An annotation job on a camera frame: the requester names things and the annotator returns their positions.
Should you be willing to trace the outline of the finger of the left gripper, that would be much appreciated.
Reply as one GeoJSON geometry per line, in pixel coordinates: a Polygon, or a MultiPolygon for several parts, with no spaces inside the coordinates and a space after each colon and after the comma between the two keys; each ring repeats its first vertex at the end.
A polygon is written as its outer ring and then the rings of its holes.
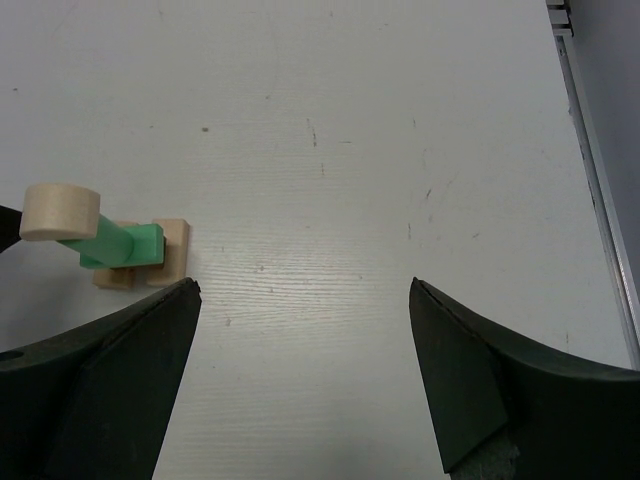
{"type": "Polygon", "coordinates": [[[20,225],[22,212],[0,206],[0,252],[11,248],[21,240],[20,225]]]}

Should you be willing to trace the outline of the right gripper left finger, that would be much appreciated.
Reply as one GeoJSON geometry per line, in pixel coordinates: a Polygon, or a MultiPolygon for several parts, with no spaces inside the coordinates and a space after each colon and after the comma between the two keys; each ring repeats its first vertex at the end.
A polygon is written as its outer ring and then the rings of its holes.
{"type": "Polygon", "coordinates": [[[4,479],[150,479],[195,336],[185,278],[1,355],[4,479]]]}

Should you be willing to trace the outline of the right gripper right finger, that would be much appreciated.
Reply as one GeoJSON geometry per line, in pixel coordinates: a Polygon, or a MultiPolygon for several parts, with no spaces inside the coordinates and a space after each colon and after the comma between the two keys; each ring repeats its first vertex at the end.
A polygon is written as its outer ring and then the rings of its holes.
{"type": "Polygon", "coordinates": [[[486,319],[422,280],[414,345],[443,470],[453,479],[635,479],[639,374],[486,319]]]}

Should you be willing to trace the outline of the small light wood block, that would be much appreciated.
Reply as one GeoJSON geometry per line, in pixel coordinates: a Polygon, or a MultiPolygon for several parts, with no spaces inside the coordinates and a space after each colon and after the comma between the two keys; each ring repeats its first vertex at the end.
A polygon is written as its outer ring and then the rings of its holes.
{"type": "Polygon", "coordinates": [[[92,239],[99,219],[97,192],[71,184],[40,183],[26,189],[19,234],[25,241],[92,239]]]}

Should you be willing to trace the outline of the green block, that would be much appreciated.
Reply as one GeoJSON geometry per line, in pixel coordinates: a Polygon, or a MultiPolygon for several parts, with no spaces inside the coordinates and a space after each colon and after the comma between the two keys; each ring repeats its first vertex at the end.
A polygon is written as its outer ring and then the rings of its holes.
{"type": "Polygon", "coordinates": [[[131,234],[103,215],[88,233],[69,233],[57,243],[78,253],[80,266],[86,269],[122,267],[134,247],[131,234]]]}
{"type": "Polygon", "coordinates": [[[134,240],[133,253],[124,267],[159,264],[164,261],[164,235],[160,225],[151,223],[121,227],[128,231],[134,240]]]}

